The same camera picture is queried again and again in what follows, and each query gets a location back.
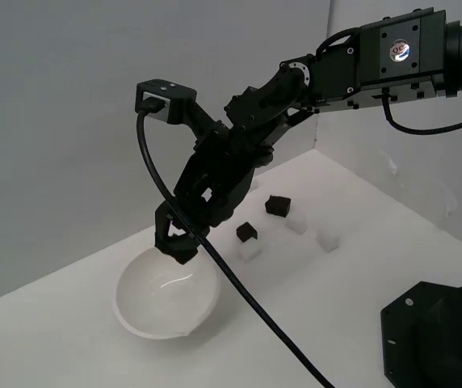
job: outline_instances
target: foam block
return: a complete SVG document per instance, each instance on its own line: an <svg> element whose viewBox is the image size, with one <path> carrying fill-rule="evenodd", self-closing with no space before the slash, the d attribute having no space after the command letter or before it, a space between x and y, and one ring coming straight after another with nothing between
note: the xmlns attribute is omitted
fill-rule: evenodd
<svg viewBox="0 0 462 388"><path fill-rule="evenodd" d="M333 227L320 227L317 230L317 242L321 248L330 253L341 246L341 236Z"/></svg>
<svg viewBox="0 0 462 388"><path fill-rule="evenodd" d="M243 243L250 238L258 240L258 232L249 222L245 222L237 228L237 236Z"/></svg>
<svg viewBox="0 0 462 388"><path fill-rule="evenodd" d="M253 181L250 183L249 192L252 192L252 191L256 190L259 187L260 187L260 183L258 182L258 180L256 178L254 178Z"/></svg>
<svg viewBox="0 0 462 388"><path fill-rule="evenodd" d="M290 198L284 196L270 196L265 203L265 210L275 216L286 217L290 211Z"/></svg>
<svg viewBox="0 0 462 388"><path fill-rule="evenodd" d="M304 234L308 228L308 222L306 221L306 215L297 210L292 210L287 215L287 221L285 222L285 226L289 229L292 229L297 234Z"/></svg>
<svg viewBox="0 0 462 388"><path fill-rule="evenodd" d="M241 261L247 263L262 253L262 246L260 242L254 238L250 238L240 245L238 253L240 254Z"/></svg>

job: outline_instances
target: black cube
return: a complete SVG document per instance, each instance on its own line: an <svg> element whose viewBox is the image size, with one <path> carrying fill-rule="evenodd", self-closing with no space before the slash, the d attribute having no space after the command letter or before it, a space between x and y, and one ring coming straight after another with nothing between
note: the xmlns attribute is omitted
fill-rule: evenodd
<svg viewBox="0 0 462 388"><path fill-rule="evenodd" d="M251 237L258 240L258 232L249 222L246 222L237 228L237 236L243 243Z"/></svg>
<svg viewBox="0 0 462 388"><path fill-rule="evenodd" d="M265 210L275 216L286 217L290 211L290 198L284 196L271 196L265 203Z"/></svg>

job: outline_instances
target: robotic arm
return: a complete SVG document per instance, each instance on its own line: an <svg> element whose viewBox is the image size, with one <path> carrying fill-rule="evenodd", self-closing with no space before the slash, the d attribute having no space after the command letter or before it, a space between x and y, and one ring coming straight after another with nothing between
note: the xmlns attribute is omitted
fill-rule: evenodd
<svg viewBox="0 0 462 388"><path fill-rule="evenodd" d="M344 43L335 41L348 38ZM185 124L196 137L195 153L175 186L178 204L207 235L233 216L254 169L272 161L273 145L315 113L357 110L462 91L462 26L446 23L446 12L416 10L339 32L315 55L283 61L259 89L248 87L224 108L233 123L214 121L195 101L196 91L164 80L137 85L136 112L150 97L165 107L149 114ZM290 115L289 108L298 112ZM183 224L164 202L156 211L156 247L184 264L199 244L189 234L169 236Z"/></svg>

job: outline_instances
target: white table surface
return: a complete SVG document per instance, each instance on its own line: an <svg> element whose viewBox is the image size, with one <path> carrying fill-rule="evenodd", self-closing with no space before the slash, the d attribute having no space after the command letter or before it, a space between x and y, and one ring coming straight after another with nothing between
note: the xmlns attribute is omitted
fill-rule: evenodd
<svg viewBox="0 0 462 388"><path fill-rule="evenodd" d="M210 239L337 388L390 387L380 310L420 280L462 286L462 242L315 150L258 181ZM307 213L306 234L265 213L270 194ZM237 258L244 221L264 245L248 264ZM339 249L325 254L317 227L338 230ZM1 297L0 387L317 386L226 280L216 310L190 336L126 332L111 310L114 288L152 245L148 228Z"/></svg>

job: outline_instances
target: black cable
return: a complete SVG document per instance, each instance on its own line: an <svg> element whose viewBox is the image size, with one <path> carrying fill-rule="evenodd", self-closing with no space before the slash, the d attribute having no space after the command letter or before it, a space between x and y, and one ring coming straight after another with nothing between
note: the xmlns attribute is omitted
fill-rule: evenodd
<svg viewBox="0 0 462 388"><path fill-rule="evenodd" d="M337 40L341 40L342 38L347 38L348 36L353 36L356 35L360 32L360 27L355 27L355 28L348 28L347 30L337 32L336 34L333 34L329 38L327 38L325 41L321 43L321 45L317 48L315 52L316 57L320 57L322 53L329 48L333 43L335 43Z"/></svg>
<svg viewBox="0 0 462 388"><path fill-rule="evenodd" d="M389 96L384 95L382 97L382 104L384 106L385 119L391 124L391 126L397 129L400 132L408 133L409 135L421 135L421 136L430 136L430 135L439 135L441 133L448 133L456 131L457 129L462 129L462 123L449 125L447 127L435 128L435 129L412 129L399 125L393 119L393 114L391 113L391 107L389 104Z"/></svg>
<svg viewBox="0 0 462 388"><path fill-rule="evenodd" d="M153 104L149 103L149 106L153 105L153 110L155 110L157 109L157 106L160 106L159 104L160 103L157 103L157 105L154 106ZM237 289L240 295L246 300L249 306L252 307L254 312L258 314L258 316L264 321L266 325L269 326L269 328L274 332L274 334L276 334L278 338L287 346L287 348L290 349L292 354L296 356L296 358L312 374L312 376L314 376L325 388L334 388L334 386L328 380L326 380L322 373L319 372L319 370L317 370L315 366L313 366L310 360L296 346L296 344L292 342L290 337L288 337L288 335L285 334L285 332L278 326L274 319L272 319L271 316L254 299L254 297L249 293L247 288L239 281L239 279L233 273L231 268L224 261L222 256L216 251L213 245L197 230L196 226L194 226L190 218L183 212L177 200L172 196L172 194L162 181L161 176L158 174L158 170L156 170L156 167L153 164L152 158L150 157L149 148L147 147L147 142L145 140L145 117L148 113L149 111L141 110L137 115L136 130L137 139L140 144L141 155L143 156L143 160L145 161L145 165L147 167L147 170L149 170L152 180L156 184L161 194L165 197L166 202L174 211L175 215L184 224L186 232L193 234L197 242L199 242L200 245L204 247L208 254L213 258L213 260L215 260L216 265L218 265L221 271L229 279L234 288Z"/></svg>

